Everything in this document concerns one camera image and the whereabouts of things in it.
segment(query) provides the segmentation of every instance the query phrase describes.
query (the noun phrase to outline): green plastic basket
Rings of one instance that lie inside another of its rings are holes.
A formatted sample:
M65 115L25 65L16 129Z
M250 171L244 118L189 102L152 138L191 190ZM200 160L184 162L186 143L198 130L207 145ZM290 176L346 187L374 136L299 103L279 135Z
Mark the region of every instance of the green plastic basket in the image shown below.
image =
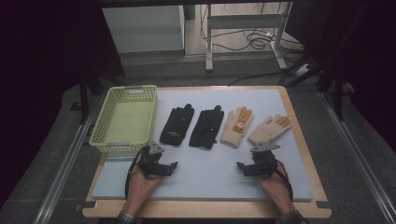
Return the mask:
M137 151L152 141L157 111L157 87L113 87L90 138L101 152Z

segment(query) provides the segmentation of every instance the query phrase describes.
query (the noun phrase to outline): work glove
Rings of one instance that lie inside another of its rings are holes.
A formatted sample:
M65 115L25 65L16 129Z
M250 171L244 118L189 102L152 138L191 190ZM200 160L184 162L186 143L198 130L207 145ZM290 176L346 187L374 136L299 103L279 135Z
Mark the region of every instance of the work glove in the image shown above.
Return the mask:
M171 146L180 146L189 129L194 109L190 104L184 108L172 109L160 136L160 142Z
M279 114L274 115L274 117L268 116L267 119L260 123L256 130L248 136L248 139L256 145L260 142L271 142L290 127L290 120L288 117L282 117Z
M217 105L213 110L201 111L198 121L192 131L189 146L211 149L216 143L216 135L224 117L224 111Z
M253 117L252 111L247 110L245 106L236 108L235 113L233 110L230 111L220 140L239 147Z

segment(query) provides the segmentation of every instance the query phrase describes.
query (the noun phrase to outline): sleeve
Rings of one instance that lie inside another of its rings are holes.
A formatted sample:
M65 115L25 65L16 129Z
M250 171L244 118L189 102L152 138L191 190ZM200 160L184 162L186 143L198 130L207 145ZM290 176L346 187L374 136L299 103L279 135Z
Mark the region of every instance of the sleeve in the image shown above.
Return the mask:
M124 213L120 212L119 216L117 217L116 224L134 224L136 221L136 218Z
M276 224L309 224L308 220L295 210L276 219Z

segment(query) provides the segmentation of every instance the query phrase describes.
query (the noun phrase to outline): beige glove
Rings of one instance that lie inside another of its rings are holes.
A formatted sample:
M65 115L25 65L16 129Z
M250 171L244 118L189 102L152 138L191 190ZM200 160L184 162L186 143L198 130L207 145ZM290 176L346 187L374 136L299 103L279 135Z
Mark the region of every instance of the beige glove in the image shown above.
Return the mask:
M248 136L248 139L256 145L260 142L271 142L289 129L290 120L288 117L281 117L276 114L274 117L268 116L256 130Z
M245 106L236 108L235 114L230 111L220 140L239 147L253 117L252 111L247 110Z

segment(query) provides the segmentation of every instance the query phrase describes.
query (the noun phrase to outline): metal rail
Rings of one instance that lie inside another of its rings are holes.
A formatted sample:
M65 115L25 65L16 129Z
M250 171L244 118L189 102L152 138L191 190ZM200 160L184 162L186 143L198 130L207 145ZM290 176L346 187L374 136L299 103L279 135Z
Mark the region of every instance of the metal rail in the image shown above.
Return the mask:
M56 203L58 202L62 190L64 189L67 177L70 174L70 171L79 153L79 149L81 148L82 142L84 141L84 137L87 131L90 129L92 119L95 113L97 113L97 111L100 109L99 98L99 96L96 96L92 100L92 111L86 118L85 122L79 126L78 132L73 139L73 142L70 145L70 148L68 149L61 166L59 167L58 173L53 179L52 184L49 187L49 191L37 212L33 222L34 224L49 223Z
M340 121L338 119L338 116L333 111L332 100L330 99L330 96L323 92L320 92L319 95L325 103L327 111L329 112L332 121L335 124L335 127L337 128L338 132L346 143L352 159L354 160L359 171L361 172L361 175L366 182L367 187L372 192L385 219L388 223L396 223L396 209L391 198L387 194L380 181L376 178L375 173L373 172L369 163L361 153L361 150L359 149L358 144L353 139L351 133L349 132L349 129L343 121Z

